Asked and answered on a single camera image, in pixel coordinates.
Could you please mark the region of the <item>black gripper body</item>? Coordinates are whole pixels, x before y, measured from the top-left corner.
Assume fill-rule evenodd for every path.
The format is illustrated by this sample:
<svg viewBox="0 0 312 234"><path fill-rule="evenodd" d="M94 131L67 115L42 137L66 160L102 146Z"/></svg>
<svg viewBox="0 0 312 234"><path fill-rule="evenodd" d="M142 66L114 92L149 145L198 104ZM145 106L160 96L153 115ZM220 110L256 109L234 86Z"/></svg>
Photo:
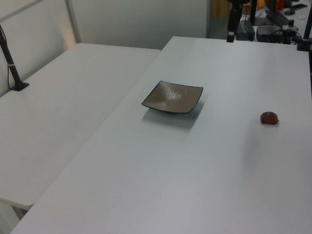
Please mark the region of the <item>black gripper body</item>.
<svg viewBox="0 0 312 234"><path fill-rule="evenodd" d="M240 10L244 4L248 4L249 0L228 0L231 4L231 9Z"/></svg>

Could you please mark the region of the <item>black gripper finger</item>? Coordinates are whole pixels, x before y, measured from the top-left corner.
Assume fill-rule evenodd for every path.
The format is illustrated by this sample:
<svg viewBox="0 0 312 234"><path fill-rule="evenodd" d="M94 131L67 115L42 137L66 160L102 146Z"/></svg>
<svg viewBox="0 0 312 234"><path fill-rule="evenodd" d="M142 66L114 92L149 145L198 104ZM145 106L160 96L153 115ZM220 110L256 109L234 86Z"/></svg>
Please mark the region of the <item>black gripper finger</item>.
<svg viewBox="0 0 312 234"><path fill-rule="evenodd" d="M227 42L233 43L240 19L241 19L241 9L235 8L231 9L227 26L228 30Z"/></svg>

